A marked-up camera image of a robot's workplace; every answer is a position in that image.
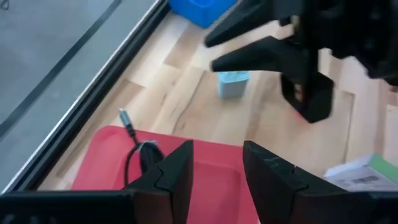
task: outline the small blue cube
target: small blue cube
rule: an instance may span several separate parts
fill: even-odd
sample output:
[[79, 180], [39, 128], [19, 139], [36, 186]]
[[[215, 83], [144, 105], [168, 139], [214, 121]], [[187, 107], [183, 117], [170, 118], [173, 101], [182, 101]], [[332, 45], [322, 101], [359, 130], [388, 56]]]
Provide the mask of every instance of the small blue cube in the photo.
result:
[[249, 80], [249, 72], [220, 72], [218, 94], [221, 98], [242, 97]]
[[236, 0], [169, 0], [171, 9], [202, 28], [209, 27]]

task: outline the blue plastic bin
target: blue plastic bin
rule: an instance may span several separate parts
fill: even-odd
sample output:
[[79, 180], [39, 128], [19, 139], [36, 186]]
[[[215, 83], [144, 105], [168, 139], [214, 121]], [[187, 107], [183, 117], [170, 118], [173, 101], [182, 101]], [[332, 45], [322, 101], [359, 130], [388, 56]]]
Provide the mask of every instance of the blue plastic bin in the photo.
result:
[[171, 9], [200, 27], [207, 28], [236, 0], [169, 0]]

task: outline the barcode label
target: barcode label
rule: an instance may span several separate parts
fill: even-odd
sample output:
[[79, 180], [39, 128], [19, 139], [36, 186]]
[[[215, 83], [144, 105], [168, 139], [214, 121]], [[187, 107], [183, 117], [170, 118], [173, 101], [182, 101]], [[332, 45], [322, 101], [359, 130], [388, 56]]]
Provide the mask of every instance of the barcode label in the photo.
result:
[[380, 178], [376, 177], [375, 175], [369, 176], [369, 177], [363, 177], [363, 178], [358, 178], [352, 180], [354, 184], [369, 184], [370, 182], [374, 182], [380, 180]]

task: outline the wooden floor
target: wooden floor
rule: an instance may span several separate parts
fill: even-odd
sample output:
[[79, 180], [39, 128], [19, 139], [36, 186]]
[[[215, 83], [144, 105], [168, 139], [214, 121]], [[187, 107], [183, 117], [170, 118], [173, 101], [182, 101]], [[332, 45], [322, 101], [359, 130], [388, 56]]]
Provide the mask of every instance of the wooden floor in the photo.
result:
[[212, 59], [267, 35], [284, 37], [290, 27], [274, 22], [206, 49], [203, 38], [211, 28], [168, 14], [40, 189], [71, 187], [92, 135], [121, 125], [120, 107], [137, 129], [234, 145], [252, 139], [319, 176], [370, 152], [398, 164], [398, 96], [370, 80], [355, 59], [341, 62], [322, 50], [320, 71], [336, 83], [333, 114], [308, 124], [283, 99], [278, 73], [252, 72], [242, 98], [222, 100], [209, 71]]

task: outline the red plastic tray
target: red plastic tray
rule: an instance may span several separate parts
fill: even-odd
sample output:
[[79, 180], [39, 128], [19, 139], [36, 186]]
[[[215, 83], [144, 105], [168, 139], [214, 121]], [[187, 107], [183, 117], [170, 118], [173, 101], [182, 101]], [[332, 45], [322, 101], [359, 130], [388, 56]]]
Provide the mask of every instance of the red plastic tray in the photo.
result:
[[[185, 140], [175, 136], [138, 131], [139, 140], [155, 140], [165, 155]], [[242, 147], [194, 140], [193, 187], [188, 224], [258, 224], [246, 178]], [[72, 185], [73, 190], [123, 188], [127, 152], [134, 146], [124, 128], [107, 126], [90, 142]], [[131, 159], [130, 181], [141, 175], [139, 155]]]

